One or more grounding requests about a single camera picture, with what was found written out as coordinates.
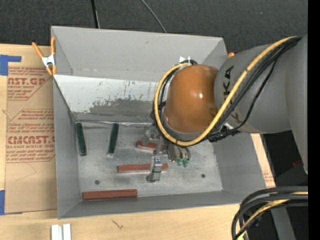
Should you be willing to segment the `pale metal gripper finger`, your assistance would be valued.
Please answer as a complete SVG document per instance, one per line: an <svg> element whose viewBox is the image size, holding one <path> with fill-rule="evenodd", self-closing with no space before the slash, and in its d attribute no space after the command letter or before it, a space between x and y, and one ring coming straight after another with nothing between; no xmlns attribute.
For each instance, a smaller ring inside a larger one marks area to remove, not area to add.
<svg viewBox="0 0 320 240"><path fill-rule="evenodd" d="M162 166L161 163L161 157L160 156L154 156L151 160L150 164L150 173L146 177L146 181L148 183L154 183L160 180L161 178L161 172L162 172Z"/></svg>
<svg viewBox="0 0 320 240"><path fill-rule="evenodd" d="M155 132L151 128L146 128L142 136L142 144L147 145L154 138Z"/></svg>

